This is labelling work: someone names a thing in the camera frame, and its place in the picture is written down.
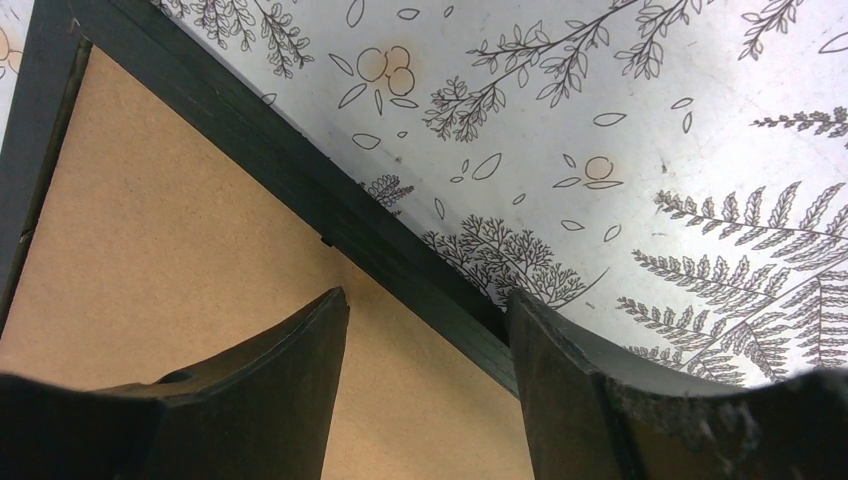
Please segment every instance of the black frame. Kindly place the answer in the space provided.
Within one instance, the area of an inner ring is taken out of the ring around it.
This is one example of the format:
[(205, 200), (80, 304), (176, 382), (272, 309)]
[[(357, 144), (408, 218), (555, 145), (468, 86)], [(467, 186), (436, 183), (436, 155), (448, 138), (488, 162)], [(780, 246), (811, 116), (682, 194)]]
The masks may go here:
[(30, 25), (0, 156), (0, 333), (93, 44), (517, 395), (503, 312), (150, 2), (35, 0)]

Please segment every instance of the branch illustration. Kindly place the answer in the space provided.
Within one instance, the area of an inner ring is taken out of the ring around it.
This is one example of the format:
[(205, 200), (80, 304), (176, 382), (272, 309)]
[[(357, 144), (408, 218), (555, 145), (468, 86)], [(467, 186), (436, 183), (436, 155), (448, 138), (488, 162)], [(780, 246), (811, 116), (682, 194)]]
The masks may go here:
[(151, 3), (166, 17), (181, 19), (191, 13), (183, 0), (151, 0)]
[[(400, 186), (400, 178), (397, 175), (383, 175), (380, 178), (371, 182), (371, 185), (366, 185), (365, 182), (360, 182), (359, 186), (364, 188), (369, 195), (374, 197), (380, 205), (386, 210), (393, 207), (401, 198), (409, 195), (415, 190), (415, 187), (410, 185), (407, 187)], [(402, 212), (400, 210), (389, 210), (392, 215), (398, 216)]]
[[(706, 3), (709, 5), (713, 1), (706, 0)], [(646, 80), (650, 80), (658, 77), (660, 66), (663, 63), (664, 50), (657, 41), (657, 35), (665, 38), (668, 34), (668, 27), (680, 20), (689, 25), (687, 10), (691, 8), (696, 14), (700, 14), (704, 0), (678, 0), (668, 8), (661, 5), (651, 5), (651, 3), (651, 0), (646, 0), (645, 6), (639, 10), (639, 17), (636, 18), (636, 22), (639, 23), (641, 41), (630, 47), (630, 50), (623, 50), (615, 54), (615, 58), (627, 61), (627, 65), (621, 72), (622, 76), (626, 76), (632, 71), (633, 78), (644, 76)]]
[[(486, 122), (488, 116), (506, 107), (506, 96), (499, 85), (515, 75), (519, 87), (523, 88), (529, 80), (531, 67), (539, 67), (545, 75), (552, 76), (553, 82), (542, 88), (536, 98), (550, 99), (551, 108), (555, 107), (562, 97), (568, 98), (572, 91), (582, 91), (581, 77), (586, 78), (589, 68), (585, 51), (598, 48), (600, 43), (609, 45), (609, 31), (602, 23), (637, 1), (616, 1), (606, 13), (588, 23), (570, 20), (566, 24), (573, 31), (556, 40), (551, 40), (545, 33), (541, 20), (525, 32), (515, 25), (512, 38), (501, 35), (491, 50), (488, 41), (484, 40), (480, 48), (466, 53), (478, 57), (474, 66), (485, 66), (492, 75), (498, 71), (503, 73), (477, 90), (470, 90), (458, 76), (448, 79), (446, 87), (431, 95), (435, 108), (426, 112), (428, 116), (424, 123), (443, 140), (474, 141), (478, 137), (478, 127)], [(543, 59), (548, 52), (563, 44), (564, 56)]]
[(550, 246), (532, 231), (513, 231), (502, 219), (471, 215), (461, 225), (459, 236), (430, 231), (422, 239), (502, 308), (516, 287), (561, 308), (603, 277), (586, 285), (577, 272), (554, 263)]
[[(206, 32), (206, 38), (222, 50), (229, 47), (230, 38), (237, 37), (242, 52), (252, 49), (256, 43), (256, 16), (251, 13), (248, 0), (152, 0), (153, 4), (165, 16), (174, 19), (189, 17), (192, 12), (197, 18), (192, 22)], [(283, 13), (279, 2), (263, 7), (257, 0), (253, 5), (258, 10), (260, 35), (268, 41), (267, 59), (273, 65), (274, 74), (292, 78), (292, 67), (303, 68), (314, 61), (303, 50), (309, 45), (309, 38), (300, 36), (300, 28), (291, 26), (292, 16)]]
[(762, 120), (754, 120), (751, 125), (768, 128), (783, 125), (783, 128), (795, 127), (799, 132), (803, 132), (813, 125), (818, 125), (813, 135), (830, 132), (828, 138), (842, 138), (848, 135), (848, 109), (836, 107), (833, 109), (833, 116), (829, 113), (815, 111), (809, 114), (804, 112), (793, 113), (791, 118), (788, 115), (781, 115), (777, 117), (777, 120), (766, 117)]
[(745, 48), (739, 55), (739, 60), (751, 57), (754, 61), (759, 60), (763, 53), (763, 42), (760, 37), (766, 32), (777, 30), (782, 34), (789, 31), (789, 22), (795, 23), (797, 7), (804, 0), (770, 0), (769, 4), (760, 13), (748, 12), (742, 15), (751, 28), (745, 32)]

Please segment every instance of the black plastic part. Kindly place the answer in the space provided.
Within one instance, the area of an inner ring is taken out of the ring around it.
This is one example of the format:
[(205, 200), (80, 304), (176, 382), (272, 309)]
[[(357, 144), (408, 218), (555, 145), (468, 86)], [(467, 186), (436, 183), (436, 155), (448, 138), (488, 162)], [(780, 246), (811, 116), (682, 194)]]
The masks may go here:
[(348, 313), (330, 290), (152, 385), (0, 375), (0, 478), (320, 480)]

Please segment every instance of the leaf illustration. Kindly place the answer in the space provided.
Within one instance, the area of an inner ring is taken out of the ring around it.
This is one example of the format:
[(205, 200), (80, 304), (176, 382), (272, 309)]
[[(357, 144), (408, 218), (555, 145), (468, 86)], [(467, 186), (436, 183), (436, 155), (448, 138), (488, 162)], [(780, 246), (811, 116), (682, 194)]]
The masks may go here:
[(574, 161), (574, 158), (572, 158), (571, 155), (563, 153), (562, 158), (565, 160), (566, 165), (568, 165), (571, 168), (577, 168), (577, 162)]
[(358, 85), (355, 85), (353, 88), (348, 90), (347, 93), (345, 93), (342, 97), (342, 100), (339, 102), (339, 109), (348, 106), (350, 102), (359, 98), (359, 96), (362, 95), (362, 92), (364, 92), (366, 88), (368, 88), (368, 84), (363, 82)]
[(472, 215), (462, 221), (460, 235), (430, 231), (421, 238), (501, 308), (506, 307), (509, 293), (521, 287), (557, 309), (574, 301), (604, 275), (584, 284), (577, 272), (554, 262), (551, 247), (532, 231), (514, 231), (498, 218)]
[(444, 220), (445, 219), (445, 205), (442, 203), (441, 200), (439, 200), (439, 197), (436, 197), (435, 204), (436, 204), (436, 213), (439, 214), (440, 219)]
[(683, 117), (683, 133), (689, 133), (690, 128), (692, 128), (692, 112)]
[(353, 0), (347, 9), (347, 26), (354, 28), (359, 25), (362, 15), (365, 13), (365, 0)]
[(402, 8), (398, 10), (398, 17), (403, 20), (415, 20), (415, 17), (421, 13), (417, 8)]
[(839, 53), (848, 50), (848, 32), (840, 33), (831, 38), (819, 49), (819, 53)]
[(557, 182), (557, 183), (554, 185), (554, 187), (553, 187), (553, 188), (568, 188), (568, 187), (573, 187), (574, 185), (577, 185), (578, 183), (580, 183), (580, 182), (581, 182), (581, 180), (582, 180), (582, 179), (581, 179), (580, 177), (568, 177), (568, 178), (566, 178), (565, 180), (560, 180), (559, 182)]
[[(397, 175), (383, 175), (380, 178), (371, 182), (371, 185), (366, 185), (364, 182), (359, 184), (364, 188), (383, 208), (389, 210), (400, 199), (412, 193), (415, 187), (400, 186), (400, 178)], [(400, 215), (400, 210), (391, 211), (394, 216)]]
[(408, 98), (393, 98), (389, 101), (400, 108), (418, 108), (418, 104), (413, 102), (412, 100), (409, 100)]
[(683, 97), (680, 100), (674, 102), (674, 105), (671, 106), (672, 110), (677, 110), (680, 108), (686, 108), (689, 105), (692, 105), (692, 97)]
[(491, 157), (483, 160), (477, 168), (471, 173), (471, 178), (474, 180), (485, 180), (498, 170), (498, 167), (501, 165), (501, 154), (496, 153)]
[(374, 103), (377, 105), (377, 113), (383, 116), (383, 94), (380, 90), (374, 90)]
[(583, 186), (590, 190), (605, 190), (607, 188), (617, 187), (622, 184), (624, 184), (624, 182), (619, 182), (618, 180), (599, 180), (594, 182), (586, 182), (583, 184)]
[(626, 113), (602, 113), (596, 116), (592, 123), (599, 127), (611, 127), (627, 118)]
[(613, 225), (604, 233), (604, 242), (614, 240), (621, 233), (621, 225)]
[(353, 67), (351, 67), (350, 64), (347, 63), (347, 60), (345, 60), (344, 58), (342, 58), (342, 57), (340, 57), (340, 56), (338, 56), (334, 53), (330, 53), (329, 55), (330, 55), (330, 60), (332, 60), (333, 63), (335, 63), (336, 66), (341, 69), (341, 71), (345, 72), (346, 74), (348, 74), (351, 77), (353, 76)]
[(586, 228), (580, 223), (575, 222), (574, 220), (563, 220), (560, 222), (560, 225), (562, 225), (562, 228), (568, 230), (569, 232), (576, 232), (578, 230), (583, 230), (584, 228)]
[(380, 138), (369, 133), (356, 133), (353, 137), (351, 137), (351, 140), (353, 140), (353, 143), (355, 143), (357, 147), (365, 150), (373, 150), (377, 148), (377, 145), (379, 145), (382, 141)]

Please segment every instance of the fern leaf illustration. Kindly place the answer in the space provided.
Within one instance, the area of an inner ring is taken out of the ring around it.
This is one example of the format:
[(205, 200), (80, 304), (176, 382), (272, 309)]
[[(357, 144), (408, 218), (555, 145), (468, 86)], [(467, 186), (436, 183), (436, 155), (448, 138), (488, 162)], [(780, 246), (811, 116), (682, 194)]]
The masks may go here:
[(848, 363), (848, 271), (822, 272), (798, 289), (782, 308), (792, 309), (787, 320), (801, 330), (807, 363), (837, 368)]
[(742, 322), (721, 338), (723, 352), (744, 355), (756, 365), (763, 375), (772, 382), (786, 378), (788, 370), (784, 368), (789, 341), (788, 336), (780, 336), (790, 328), (786, 324), (774, 322), (783, 317), (780, 312), (767, 312), (751, 322)]
[(745, 375), (732, 363), (733, 355), (720, 348), (704, 350), (685, 364), (686, 372), (713, 382), (742, 386)]
[(653, 347), (648, 350), (645, 347), (631, 346), (627, 347), (627, 350), (639, 355), (640, 357), (652, 360), (654, 363), (658, 363), (666, 368), (680, 370), (683, 367), (683, 350), (679, 348), (675, 349), (674, 353), (671, 352), (670, 348), (661, 350), (660, 347)]
[(709, 346), (715, 342), (723, 328), (721, 325), (716, 325), (711, 331), (704, 331), (709, 310), (695, 315), (694, 309), (689, 306), (677, 318), (677, 313), (670, 308), (666, 308), (665, 312), (661, 312), (657, 307), (649, 309), (644, 304), (627, 297), (619, 298), (618, 303), (617, 309), (626, 311), (637, 323), (662, 335), (682, 351), (691, 352)]
[(792, 128), (798, 132), (803, 132), (810, 127), (816, 125), (814, 135), (822, 135), (828, 133), (828, 138), (842, 138), (848, 135), (848, 109), (845, 107), (836, 107), (833, 109), (833, 115), (829, 113), (815, 111), (812, 113), (798, 112), (789, 115), (780, 115), (777, 120), (771, 117), (765, 117), (762, 120), (754, 120), (751, 123), (757, 127), (774, 128), (782, 125), (784, 128)]
[(772, 303), (789, 277), (787, 268), (771, 274), (775, 264), (751, 271), (747, 256), (736, 264), (732, 274), (721, 256), (712, 262), (712, 268), (706, 255), (697, 266), (689, 257), (684, 256), (681, 261), (674, 257), (645, 255), (639, 250), (633, 252), (633, 258), (654, 275), (707, 299), (707, 305), (718, 306), (715, 313), (723, 315), (722, 322), (745, 318)]
[[(401, 198), (415, 190), (415, 187), (412, 185), (401, 187), (400, 178), (397, 175), (382, 175), (371, 182), (370, 186), (366, 185), (365, 182), (360, 182), (359, 186), (364, 188), (385, 209), (393, 207)], [(398, 216), (401, 213), (400, 210), (392, 211), (392, 215), (394, 216)]]
[(806, 209), (798, 226), (791, 227), (789, 220), (799, 185), (800, 182), (795, 182), (781, 192), (766, 225), (760, 224), (764, 187), (750, 194), (744, 216), (740, 215), (736, 192), (725, 197), (720, 217), (716, 215), (712, 197), (704, 200), (700, 213), (693, 207), (694, 200), (684, 201), (669, 192), (659, 192), (654, 202), (670, 213), (673, 220), (688, 218), (686, 226), (703, 224), (704, 235), (719, 227), (722, 227), (720, 240), (744, 232), (738, 236), (736, 246), (756, 241), (750, 247), (752, 250), (771, 250), (772, 258), (790, 264), (794, 270), (812, 271), (848, 258), (848, 238), (843, 236), (848, 228), (848, 204), (839, 209), (825, 230), (817, 230), (845, 184), (840, 182), (826, 188)]

